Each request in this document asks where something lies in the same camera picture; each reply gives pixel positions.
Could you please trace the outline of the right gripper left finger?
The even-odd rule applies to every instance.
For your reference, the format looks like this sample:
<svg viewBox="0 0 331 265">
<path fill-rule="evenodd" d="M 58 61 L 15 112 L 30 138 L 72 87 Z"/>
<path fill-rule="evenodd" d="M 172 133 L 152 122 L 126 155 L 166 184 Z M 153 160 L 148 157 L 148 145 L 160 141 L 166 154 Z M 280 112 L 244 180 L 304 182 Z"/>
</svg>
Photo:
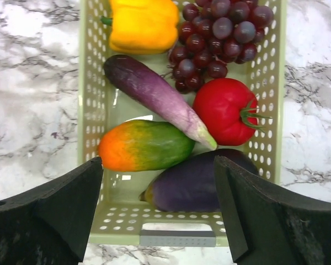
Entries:
<svg viewBox="0 0 331 265">
<path fill-rule="evenodd" d="M 102 160 L 0 200 L 0 264 L 83 261 L 100 193 Z"/>
</svg>

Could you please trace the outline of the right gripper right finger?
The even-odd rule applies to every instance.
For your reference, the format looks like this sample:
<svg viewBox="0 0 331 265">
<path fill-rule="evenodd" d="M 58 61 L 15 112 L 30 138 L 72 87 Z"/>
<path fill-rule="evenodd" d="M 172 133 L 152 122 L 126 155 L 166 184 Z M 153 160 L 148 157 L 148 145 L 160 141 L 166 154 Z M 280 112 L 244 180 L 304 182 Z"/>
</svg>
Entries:
<svg viewBox="0 0 331 265">
<path fill-rule="evenodd" d="M 258 177 L 217 156 L 215 183 L 233 262 L 331 264 L 331 203 Z"/>
</svg>

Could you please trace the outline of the green toy mango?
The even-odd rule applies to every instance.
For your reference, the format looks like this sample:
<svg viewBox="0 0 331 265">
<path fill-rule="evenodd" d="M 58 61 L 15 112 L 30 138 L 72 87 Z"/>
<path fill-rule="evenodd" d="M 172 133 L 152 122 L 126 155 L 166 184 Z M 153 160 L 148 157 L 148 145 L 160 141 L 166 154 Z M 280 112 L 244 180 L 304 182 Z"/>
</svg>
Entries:
<svg viewBox="0 0 331 265">
<path fill-rule="evenodd" d="M 168 122 L 130 120 L 102 137 L 98 155 L 112 171 L 155 171 L 184 161 L 194 146 L 194 140 Z"/>
</svg>

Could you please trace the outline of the long striped purple eggplant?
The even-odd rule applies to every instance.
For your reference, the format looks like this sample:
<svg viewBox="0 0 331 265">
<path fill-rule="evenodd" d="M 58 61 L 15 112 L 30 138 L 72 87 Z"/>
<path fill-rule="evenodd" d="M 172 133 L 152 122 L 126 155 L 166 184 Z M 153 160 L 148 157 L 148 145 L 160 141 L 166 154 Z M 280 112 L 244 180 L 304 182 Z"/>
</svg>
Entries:
<svg viewBox="0 0 331 265">
<path fill-rule="evenodd" d="M 113 55 L 103 64 L 106 78 L 117 89 L 171 123 L 209 150 L 217 142 L 183 96 L 159 74 L 128 55 Z"/>
</svg>

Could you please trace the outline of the red toy bell pepper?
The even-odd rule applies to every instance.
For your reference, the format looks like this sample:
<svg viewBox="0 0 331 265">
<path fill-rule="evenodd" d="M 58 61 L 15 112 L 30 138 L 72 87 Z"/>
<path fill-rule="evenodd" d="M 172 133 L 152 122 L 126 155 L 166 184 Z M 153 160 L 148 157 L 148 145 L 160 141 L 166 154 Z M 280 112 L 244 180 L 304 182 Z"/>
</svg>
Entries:
<svg viewBox="0 0 331 265">
<path fill-rule="evenodd" d="M 218 78 L 205 83 L 197 92 L 193 109 L 209 133 L 221 146 L 245 144 L 256 131 L 262 131 L 257 98 L 242 82 Z"/>
</svg>

